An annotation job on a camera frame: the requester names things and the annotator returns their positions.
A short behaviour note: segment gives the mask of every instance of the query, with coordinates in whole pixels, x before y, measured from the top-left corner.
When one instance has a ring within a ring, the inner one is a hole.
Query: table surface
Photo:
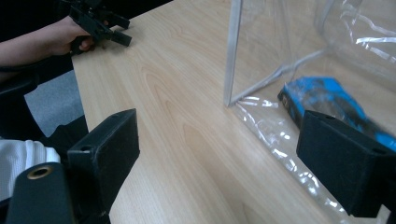
[[[112,223],[331,223],[223,105],[231,0],[175,0],[131,20],[129,48],[73,58],[90,130],[136,108],[141,154]]]

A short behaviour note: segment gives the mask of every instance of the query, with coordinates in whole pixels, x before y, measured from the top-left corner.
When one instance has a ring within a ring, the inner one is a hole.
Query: brass grommet
[[[48,166],[48,165],[40,166],[35,168],[33,171],[29,172],[27,178],[32,180],[39,179],[52,173],[52,170],[53,170],[52,166]]]

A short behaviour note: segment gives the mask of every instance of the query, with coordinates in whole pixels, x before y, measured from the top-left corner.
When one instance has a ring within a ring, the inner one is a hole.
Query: clear plastic bag
[[[233,0],[224,104],[340,223],[385,223],[389,211],[376,220],[347,215],[297,157],[299,128],[278,95],[296,80],[330,77],[354,108],[396,134],[395,12],[392,0]],[[311,86],[300,87],[299,101]],[[343,119],[319,102],[316,110]]]

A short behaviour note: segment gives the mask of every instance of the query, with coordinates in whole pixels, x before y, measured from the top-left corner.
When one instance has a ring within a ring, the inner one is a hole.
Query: black plastic piece
[[[297,155],[355,217],[394,212],[396,153],[331,116],[305,111]]]
[[[109,212],[139,156],[134,109],[114,114],[68,151],[67,164],[43,163],[18,176],[7,224],[109,224]],[[41,178],[26,178],[32,171]]]
[[[131,37],[125,35],[119,31],[114,31],[113,35],[111,36],[111,41],[121,44],[123,46],[129,46],[131,43]]]
[[[109,214],[139,156],[135,110],[110,116],[68,152],[78,214]]]
[[[7,224],[76,223],[71,205],[64,167],[39,164],[17,177]]]

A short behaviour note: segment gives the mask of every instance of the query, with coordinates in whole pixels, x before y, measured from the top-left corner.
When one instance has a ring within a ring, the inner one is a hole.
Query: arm
[[[35,63],[53,55],[70,52],[71,42],[80,35],[89,35],[70,17],[65,17],[32,33],[0,43],[0,67]],[[79,48],[89,50],[93,41],[85,39]],[[16,75],[0,72],[0,83]]]

